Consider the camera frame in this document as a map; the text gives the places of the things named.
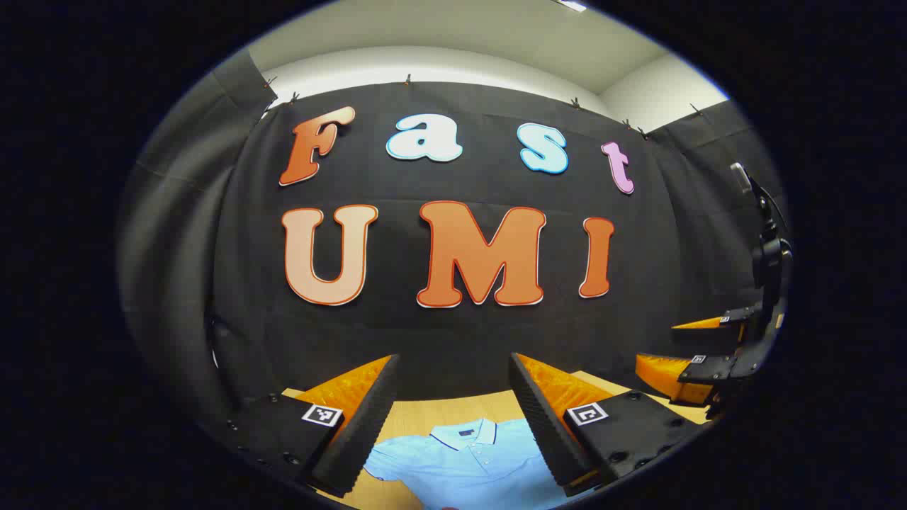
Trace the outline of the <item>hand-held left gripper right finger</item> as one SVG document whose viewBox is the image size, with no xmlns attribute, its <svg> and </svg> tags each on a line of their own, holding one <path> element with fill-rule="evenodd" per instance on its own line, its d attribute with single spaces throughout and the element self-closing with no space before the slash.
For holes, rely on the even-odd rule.
<svg viewBox="0 0 907 510">
<path fill-rule="evenodd" d="M 509 383 L 566 496 L 628 477 L 704 427 L 645 393 L 612 393 L 522 353 L 509 356 Z"/>
</svg>

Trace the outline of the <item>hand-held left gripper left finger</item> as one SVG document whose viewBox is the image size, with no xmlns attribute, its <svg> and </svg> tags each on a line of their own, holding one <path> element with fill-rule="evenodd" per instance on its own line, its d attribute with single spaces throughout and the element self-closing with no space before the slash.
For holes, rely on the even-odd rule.
<svg viewBox="0 0 907 510">
<path fill-rule="evenodd" d="M 223 421 L 224 446 L 272 477 L 342 498 L 392 409 L 399 364 L 383 356 L 311 390 L 254 400 Z"/>
</svg>

